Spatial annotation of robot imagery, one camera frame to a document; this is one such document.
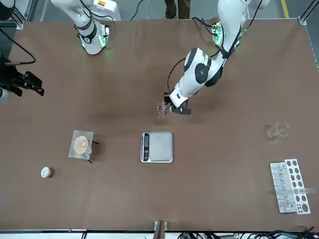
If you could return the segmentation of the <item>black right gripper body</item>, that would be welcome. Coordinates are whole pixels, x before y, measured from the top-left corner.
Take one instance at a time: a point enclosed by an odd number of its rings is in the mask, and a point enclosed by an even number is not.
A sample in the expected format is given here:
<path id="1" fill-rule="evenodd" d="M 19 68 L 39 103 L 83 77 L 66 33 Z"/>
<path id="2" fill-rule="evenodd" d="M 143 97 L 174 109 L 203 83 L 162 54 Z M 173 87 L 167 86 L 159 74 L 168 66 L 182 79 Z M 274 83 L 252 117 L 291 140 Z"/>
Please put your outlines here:
<path id="1" fill-rule="evenodd" d="M 11 61 L 5 57 L 0 58 L 0 86 L 2 88 L 24 86 L 24 76 L 14 65 L 8 65 Z"/>

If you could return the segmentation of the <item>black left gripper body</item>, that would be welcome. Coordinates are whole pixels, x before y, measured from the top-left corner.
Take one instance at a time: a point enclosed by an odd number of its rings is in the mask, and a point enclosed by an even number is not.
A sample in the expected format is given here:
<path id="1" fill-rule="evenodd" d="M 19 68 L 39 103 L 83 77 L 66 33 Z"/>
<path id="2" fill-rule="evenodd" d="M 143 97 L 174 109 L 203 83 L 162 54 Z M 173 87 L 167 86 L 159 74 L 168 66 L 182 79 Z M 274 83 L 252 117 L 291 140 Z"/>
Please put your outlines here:
<path id="1" fill-rule="evenodd" d="M 176 106 L 171 100 L 171 112 L 178 115 L 191 115 L 192 110 L 188 107 L 188 99 L 186 99 L 180 106 Z"/>

